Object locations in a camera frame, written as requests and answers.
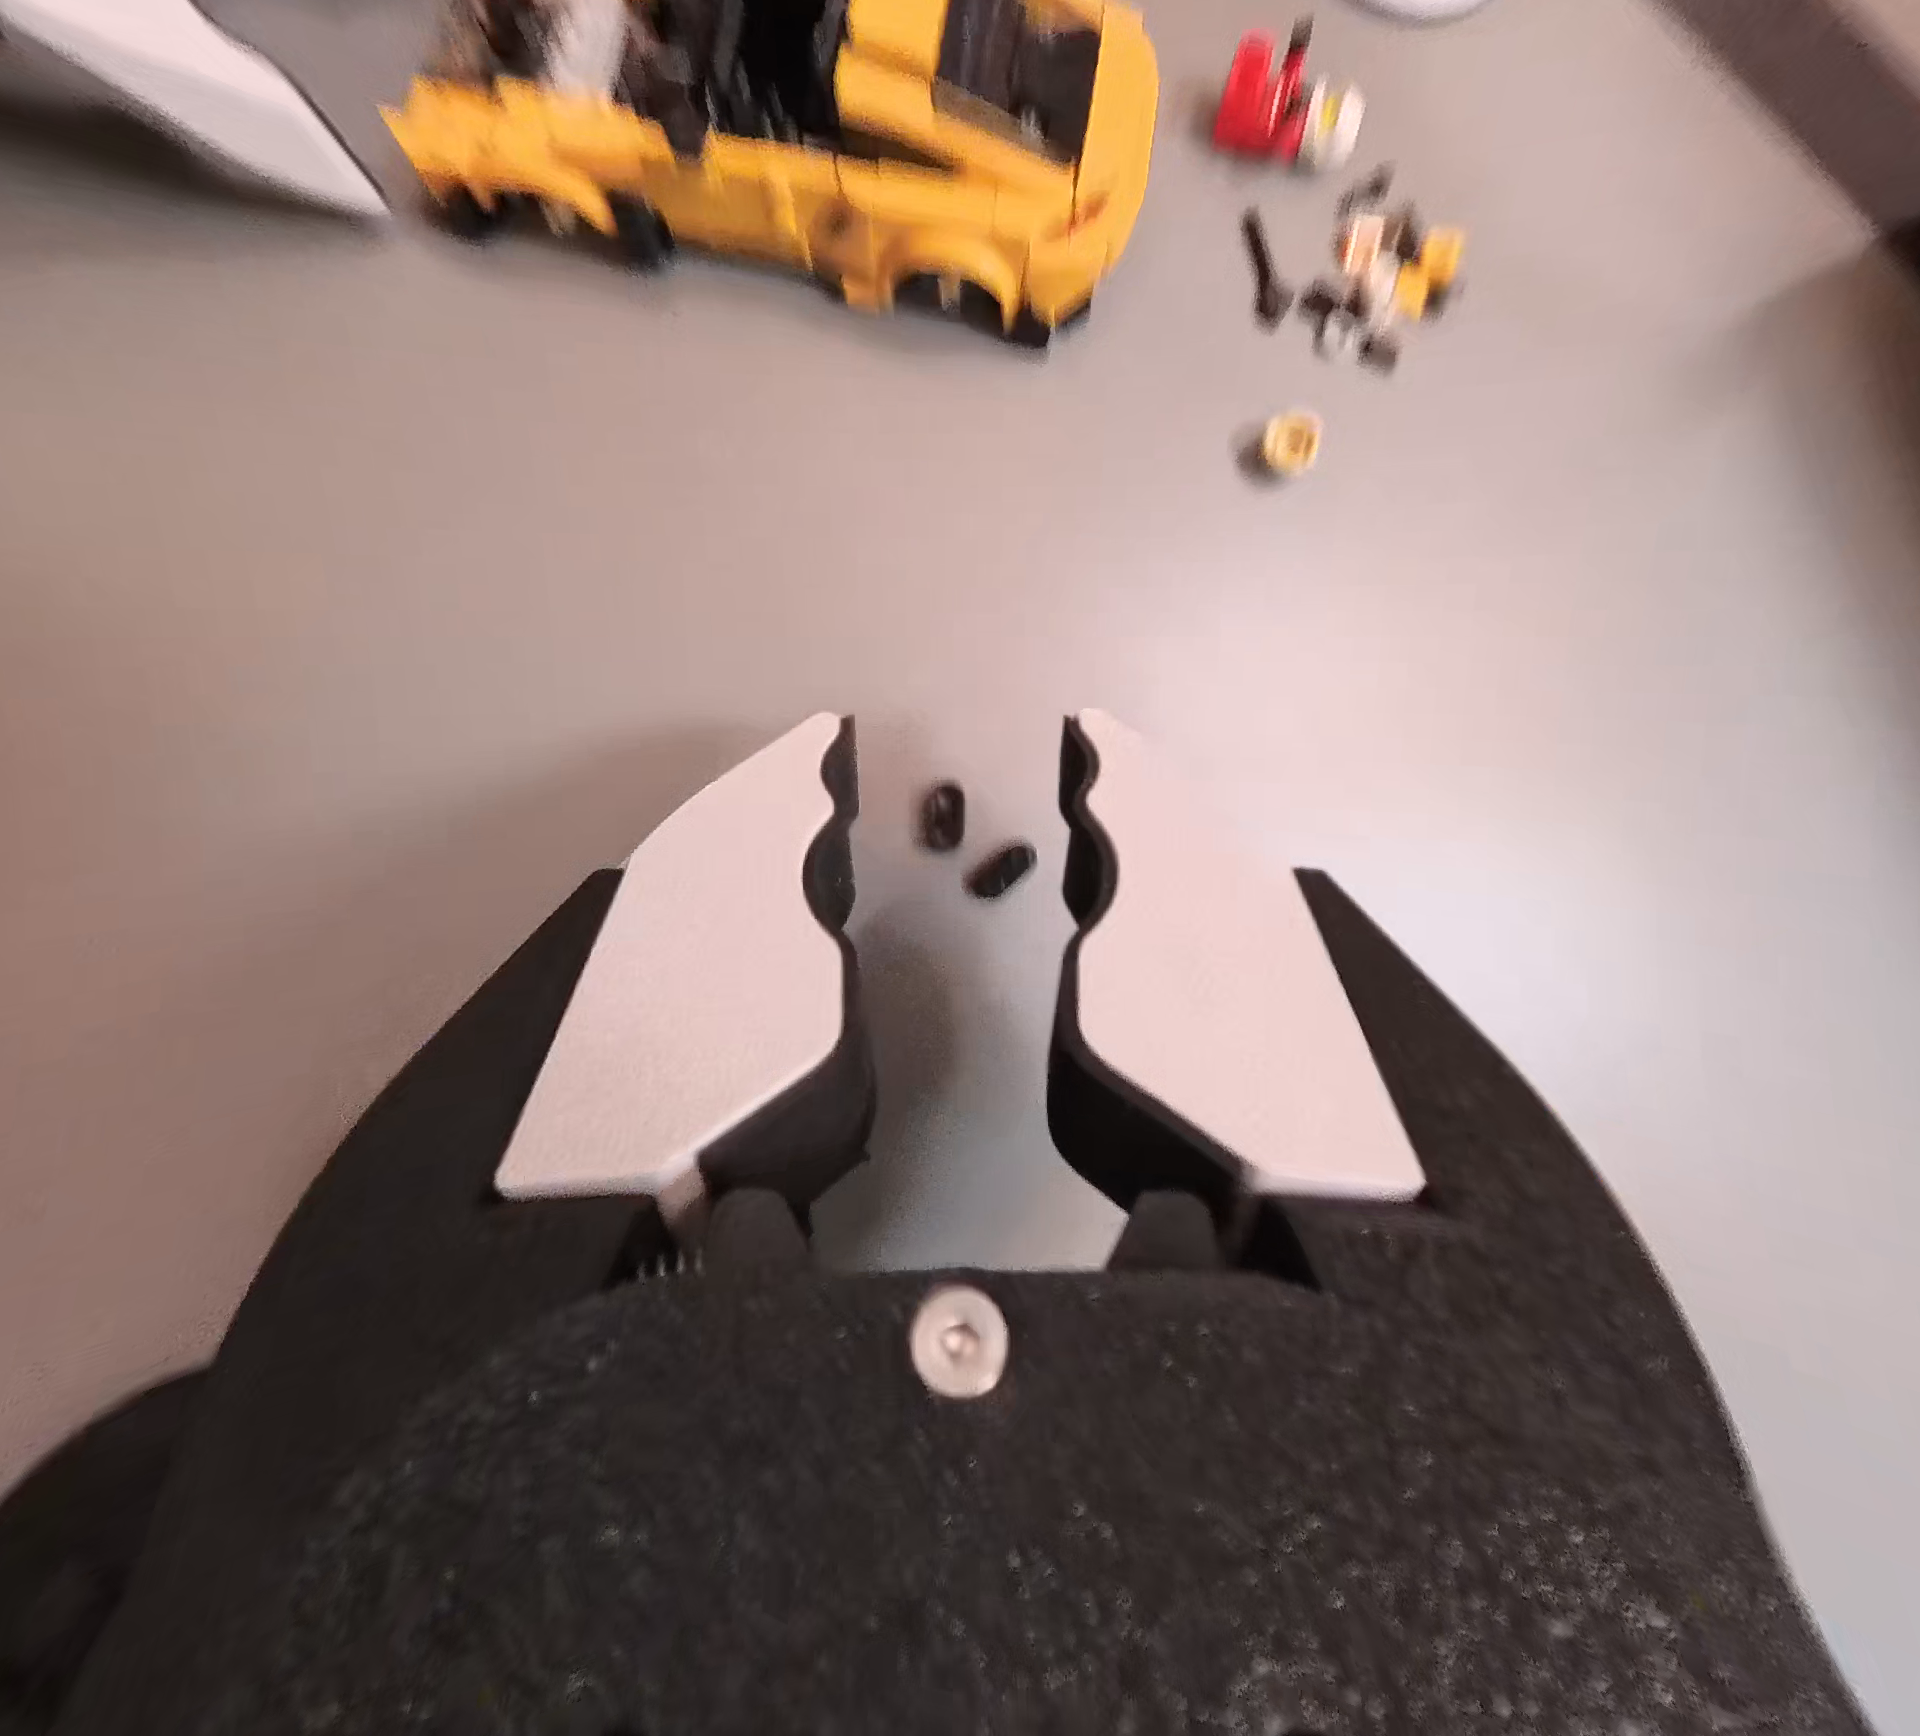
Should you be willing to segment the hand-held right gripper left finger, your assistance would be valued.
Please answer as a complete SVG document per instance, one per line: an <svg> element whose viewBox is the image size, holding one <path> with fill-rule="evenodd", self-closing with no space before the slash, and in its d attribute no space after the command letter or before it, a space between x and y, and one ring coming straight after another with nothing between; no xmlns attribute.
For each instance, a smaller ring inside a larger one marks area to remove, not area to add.
<svg viewBox="0 0 1920 1736"><path fill-rule="evenodd" d="M626 860L495 1168L499 1197L648 1199L692 1236L723 1195L808 1218L879 1110L848 938L859 759L814 714Z"/></svg>

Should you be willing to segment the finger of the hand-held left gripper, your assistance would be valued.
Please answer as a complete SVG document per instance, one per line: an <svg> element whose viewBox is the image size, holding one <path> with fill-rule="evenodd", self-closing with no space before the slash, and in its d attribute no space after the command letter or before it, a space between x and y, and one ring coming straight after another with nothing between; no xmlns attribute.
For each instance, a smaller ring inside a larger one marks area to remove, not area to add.
<svg viewBox="0 0 1920 1736"><path fill-rule="evenodd" d="M304 91L195 0L3 0L3 25L241 184L344 219L393 216Z"/></svg>

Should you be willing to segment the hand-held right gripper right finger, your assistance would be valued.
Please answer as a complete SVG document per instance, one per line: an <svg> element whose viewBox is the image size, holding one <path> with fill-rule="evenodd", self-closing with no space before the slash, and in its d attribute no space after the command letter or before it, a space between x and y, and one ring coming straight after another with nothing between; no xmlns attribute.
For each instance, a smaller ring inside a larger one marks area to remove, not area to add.
<svg viewBox="0 0 1920 1736"><path fill-rule="evenodd" d="M1069 1169L1119 1208L1418 1202L1427 1172L1297 876L1101 709L1063 720L1058 770L1047 1130Z"/></svg>

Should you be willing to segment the tan round lego piece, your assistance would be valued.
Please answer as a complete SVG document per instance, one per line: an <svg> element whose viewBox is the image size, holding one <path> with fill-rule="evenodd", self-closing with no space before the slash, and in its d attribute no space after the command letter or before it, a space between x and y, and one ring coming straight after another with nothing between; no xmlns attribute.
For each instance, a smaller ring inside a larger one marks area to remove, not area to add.
<svg viewBox="0 0 1920 1736"><path fill-rule="evenodd" d="M1276 412L1236 437L1236 474L1280 491L1312 474L1325 452L1325 417L1308 407Z"/></svg>

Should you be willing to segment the black lego wrench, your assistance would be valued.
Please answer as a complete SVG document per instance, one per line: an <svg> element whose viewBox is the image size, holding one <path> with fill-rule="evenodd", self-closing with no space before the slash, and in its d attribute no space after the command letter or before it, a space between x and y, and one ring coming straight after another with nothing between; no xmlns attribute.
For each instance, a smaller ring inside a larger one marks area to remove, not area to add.
<svg viewBox="0 0 1920 1736"><path fill-rule="evenodd" d="M1253 275L1253 315L1261 331L1280 331L1297 303L1297 287L1280 277L1258 209L1240 212L1244 252Z"/></svg>

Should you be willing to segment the pile of small lego pieces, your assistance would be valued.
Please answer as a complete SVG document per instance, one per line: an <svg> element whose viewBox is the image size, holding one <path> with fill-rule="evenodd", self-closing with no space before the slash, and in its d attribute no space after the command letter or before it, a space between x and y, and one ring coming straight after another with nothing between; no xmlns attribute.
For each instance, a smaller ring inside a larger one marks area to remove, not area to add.
<svg viewBox="0 0 1920 1736"><path fill-rule="evenodd" d="M1331 273L1297 298L1316 358L1379 376L1399 369L1410 331L1456 303L1468 237L1454 222L1427 222L1394 187L1395 170L1380 163L1342 193Z"/></svg>

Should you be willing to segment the red lego minifigure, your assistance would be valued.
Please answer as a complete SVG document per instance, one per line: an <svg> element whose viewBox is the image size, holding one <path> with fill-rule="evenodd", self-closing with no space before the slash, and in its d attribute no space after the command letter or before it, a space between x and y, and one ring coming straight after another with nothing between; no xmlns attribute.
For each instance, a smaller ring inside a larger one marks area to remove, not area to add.
<svg viewBox="0 0 1920 1736"><path fill-rule="evenodd" d="M1212 141L1234 156L1327 174L1352 162L1365 114L1354 83L1312 71L1312 18L1296 19L1286 47L1247 33L1228 65Z"/></svg>

